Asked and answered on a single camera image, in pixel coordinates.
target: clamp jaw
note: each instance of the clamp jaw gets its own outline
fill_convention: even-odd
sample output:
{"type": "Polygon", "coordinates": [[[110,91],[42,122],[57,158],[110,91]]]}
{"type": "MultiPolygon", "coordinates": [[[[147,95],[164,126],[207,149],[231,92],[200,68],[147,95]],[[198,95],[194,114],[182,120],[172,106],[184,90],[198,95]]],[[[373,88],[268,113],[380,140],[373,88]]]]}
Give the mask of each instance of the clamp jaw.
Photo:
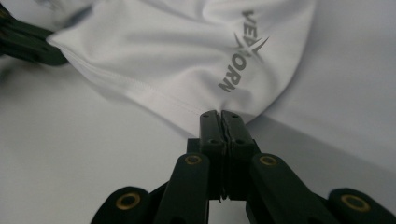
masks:
{"type": "Polygon", "coordinates": [[[169,182],[151,193],[115,191],[92,224],[206,224],[209,200],[227,197],[247,202],[250,223],[396,223],[354,189],[336,189],[328,200],[311,192],[279,157],[260,152],[237,114],[208,111],[200,120],[200,138],[188,140],[169,182]]]}
{"type": "Polygon", "coordinates": [[[0,4],[0,55],[31,63],[61,65],[67,63],[61,51],[46,39],[53,32],[16,20],[0,4]]]}

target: white surface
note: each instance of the white surface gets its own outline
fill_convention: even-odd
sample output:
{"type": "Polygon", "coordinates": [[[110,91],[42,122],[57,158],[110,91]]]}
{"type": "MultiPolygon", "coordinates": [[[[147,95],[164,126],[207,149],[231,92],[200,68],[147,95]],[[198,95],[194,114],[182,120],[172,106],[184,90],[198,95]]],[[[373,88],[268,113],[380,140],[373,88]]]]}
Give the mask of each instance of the white surface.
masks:
{"type": "MultiPolygon", "coordinates": [[[[248,128],[314,192],[359,189],[396,213],[394,11],[392,0],[319,1],[295,79],[248,128]]],[[[0,74],[2,224],[89,223],[114,190],[166,181],[191,137],[70,65],[5,57],[0,74]]],[[[248,223],[242,203],[210,212],[209,223],[248,223]]]]}

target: white cloth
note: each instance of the white cloth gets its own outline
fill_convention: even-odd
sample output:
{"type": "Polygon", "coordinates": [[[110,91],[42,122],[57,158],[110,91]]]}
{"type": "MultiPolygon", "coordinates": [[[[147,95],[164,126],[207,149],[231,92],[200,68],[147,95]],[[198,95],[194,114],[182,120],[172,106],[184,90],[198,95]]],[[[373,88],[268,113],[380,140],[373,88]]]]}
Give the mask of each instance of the white cloth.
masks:
{"type": "MultiPolygon", "coordinates": [[[[50,22],[34,1],[1,2],[18,19],[50,22]]],[[[295,78],[265,111],[273,121],[247,126],[313,192],[358,189],[393,214],[395,11],[394,0],[319,0],[295,78]]],[[[111,192],[154,190],[185,153],[188,134],[103,98],[69,65],[4,56],[0,68],[1,224],[90,223],[111,192]]],[[[249,223],[244,202],[211,201],[209,213],[209,223],[249,223]]]]}
{"type": "Polygon", "coordinates": [[[314,9],[311,0],[103,1],[49,42],[92,82],[197,135],[207,110],[249,122],[275,100],[314,9]]]}
{"type": "Polygon", "coordinates": [[[98,0],[36,0],[42,6],[52,9],[52,20],[58,26],[64,26],[80,11],[98,0]]]}

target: brass rivet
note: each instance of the brass rivet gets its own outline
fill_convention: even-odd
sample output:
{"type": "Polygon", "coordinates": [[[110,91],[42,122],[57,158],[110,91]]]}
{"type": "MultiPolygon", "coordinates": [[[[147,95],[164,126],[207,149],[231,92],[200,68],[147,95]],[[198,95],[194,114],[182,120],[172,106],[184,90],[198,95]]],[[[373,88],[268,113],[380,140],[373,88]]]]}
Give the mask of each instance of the brass rivet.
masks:
{"type": "Polygon", "coordinates": [[[371,209],[366,201],[355,195],[345,194],[341,196],[341,201],[349,208],[358,212],[368,212],[371,209]]]}
{"type": "Polygon", "coordinates": [[[199,156],[188,156],[184,160],[188,165],[195,165],[202,161],[201,157],[199,156]]]}
{"type": "Polygon", "coordinates": [[[269,165],[269,166],[277,165],[277,160],[274,157],[270,157],[270,156],[260,157],[260,162],[264,165],[269,165]]]}
{"type": "Polygon", "coordinates": [[[120,196],[116,201],[116,206],[120,210],[129,210],[136,207],[139,203],[140,203],[140,195],[136,192],[131,192],[120,196]]]}

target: black clip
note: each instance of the black clip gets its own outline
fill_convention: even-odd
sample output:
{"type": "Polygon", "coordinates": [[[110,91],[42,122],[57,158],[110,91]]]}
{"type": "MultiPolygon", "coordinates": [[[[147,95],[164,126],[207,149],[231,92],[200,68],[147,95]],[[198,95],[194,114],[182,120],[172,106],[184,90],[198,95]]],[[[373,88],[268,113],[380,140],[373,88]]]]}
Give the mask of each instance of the black clip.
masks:
{"type": "Polygon", "coordinates": [[[313,193],[278,156],[261,153],[241,117],[208,111],[200,138],[189,139],[169,182],[108,197],[92,224],[207,224],[209,200],[246,201],[255,224],[396,224],[396,217],[354,189],[329,200],[313,193]]]}
{"type": "Polygon", "coordinates": [[[0,55],[6,54],[31,63],[67,63],[61,51],[46,41],[52,34],[52,31],[16,20],[0,4],[0,55]]]}

